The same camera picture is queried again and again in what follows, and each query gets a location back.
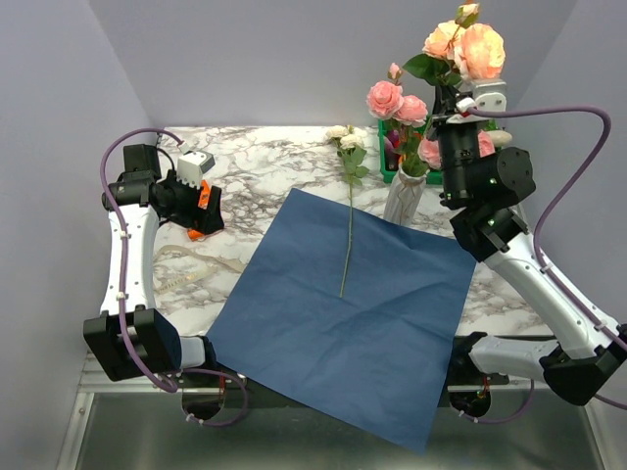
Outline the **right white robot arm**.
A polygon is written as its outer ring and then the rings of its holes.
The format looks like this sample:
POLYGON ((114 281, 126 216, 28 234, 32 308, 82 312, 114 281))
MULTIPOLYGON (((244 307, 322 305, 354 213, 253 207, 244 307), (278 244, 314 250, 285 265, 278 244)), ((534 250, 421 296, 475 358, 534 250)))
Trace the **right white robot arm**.
POLYGON ((602 312, 550 261, 513 208, 536 189, 528 152, 506 147, 483 157, 479 124, 509 118, 505 83, 479 80, 468 90, 438 85, 428 138, 441 156, 442 206, 460 246, 498 273, 552 330, 549 339, 506 339, 482 333, 451 359, 464 384, 491 374, 545 383, 558 397, 587 404, 626 359, 626 327, 602 312))

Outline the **pink rose bunch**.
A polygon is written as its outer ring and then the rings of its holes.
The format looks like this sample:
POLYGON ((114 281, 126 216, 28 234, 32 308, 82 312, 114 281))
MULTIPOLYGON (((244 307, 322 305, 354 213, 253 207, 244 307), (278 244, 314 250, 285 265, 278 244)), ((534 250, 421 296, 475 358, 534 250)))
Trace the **pink rose bunch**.
MULTIPOLYGON (((496 151, 493 139, 488 131, 481 130, 478 133, 478 144, 481 158, 488 157, 496 151)), ((437 141, 422 139, 418 145, 417 152, 420 159, 427 163, 430 169, 441 169, 442 161, 437 141)))

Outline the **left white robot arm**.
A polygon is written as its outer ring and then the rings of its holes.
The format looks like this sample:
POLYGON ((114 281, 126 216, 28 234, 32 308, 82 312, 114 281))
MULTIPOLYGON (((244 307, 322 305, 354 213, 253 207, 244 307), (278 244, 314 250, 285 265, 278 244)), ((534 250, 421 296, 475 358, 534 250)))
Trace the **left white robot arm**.
POLYGON ((102 196, 112 235, 108 288, 83 338, 114 382, 183 370, 193 385, 208 386, 217 377, 214 348, 203 336, 180 335, 158 311, 153 253, 163 221, 201 236, 223 229, 221 190, 205 179, 215 158, 186 150, 162 172, 158 148, 137 144, 124 147, 123 160, 123 173, 102 196))

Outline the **peach rose stem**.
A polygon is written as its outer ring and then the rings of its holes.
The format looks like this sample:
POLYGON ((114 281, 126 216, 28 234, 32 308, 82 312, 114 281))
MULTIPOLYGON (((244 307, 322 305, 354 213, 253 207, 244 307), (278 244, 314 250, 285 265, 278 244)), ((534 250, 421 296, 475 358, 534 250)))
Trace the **peach rose stem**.
POLYGON ((465 1, 452 20, 438 23, 424 40, 421 53, 403 70, 432 86, 458 88, 476 80, 501 77, 505 42, 492 26, 479 22, 481 7, 465 1))

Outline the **dark blue wrapping sheet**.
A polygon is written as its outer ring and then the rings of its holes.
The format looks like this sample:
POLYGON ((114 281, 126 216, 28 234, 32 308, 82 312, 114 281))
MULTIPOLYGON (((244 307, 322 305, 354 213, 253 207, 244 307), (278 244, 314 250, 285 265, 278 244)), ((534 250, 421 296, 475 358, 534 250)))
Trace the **dark blue wrapping sheet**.
POLYGON ((474 269, 453 239, 294 189, 208 337, 221 365, 420 453, 474 269))

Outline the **cream printed ribbon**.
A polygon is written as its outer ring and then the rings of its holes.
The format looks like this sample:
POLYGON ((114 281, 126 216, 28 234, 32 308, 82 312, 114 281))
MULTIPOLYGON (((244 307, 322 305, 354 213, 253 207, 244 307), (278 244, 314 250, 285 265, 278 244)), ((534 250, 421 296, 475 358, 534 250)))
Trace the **cream printed ribbon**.
POLYGON ((242 273, 246 267, 239 259, 226 259, 214 256, 201 255, 184 246, 163 245, 155 251, 153 261, 158 261, 165 254, 180 254, 201 261, 203 265, 196 270, 186 271, 177 277, 172 277, 163 282, 153 283, 154 292, 157 294, 166 293, 179 287, 186 286, 205 279, 221 269, 226 269, 233 273, 242 273))

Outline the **white rose stem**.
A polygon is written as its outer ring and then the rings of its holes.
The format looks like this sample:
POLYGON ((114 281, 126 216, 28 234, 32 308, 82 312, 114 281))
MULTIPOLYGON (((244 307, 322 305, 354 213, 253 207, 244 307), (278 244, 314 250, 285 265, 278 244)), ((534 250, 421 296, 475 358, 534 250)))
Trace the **white rose stem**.
POLYGON ((343 179, 348 185, 348 241, 340 286, 340 297, 346 290, 350 259, 353 248, 354 192, 356 186, 362 186, 362 179, 369 169, 363 165, 366 149, 363 137, 351 125, 334 125, 327 129, 326 141, 333 144, 343 167, 343 179))

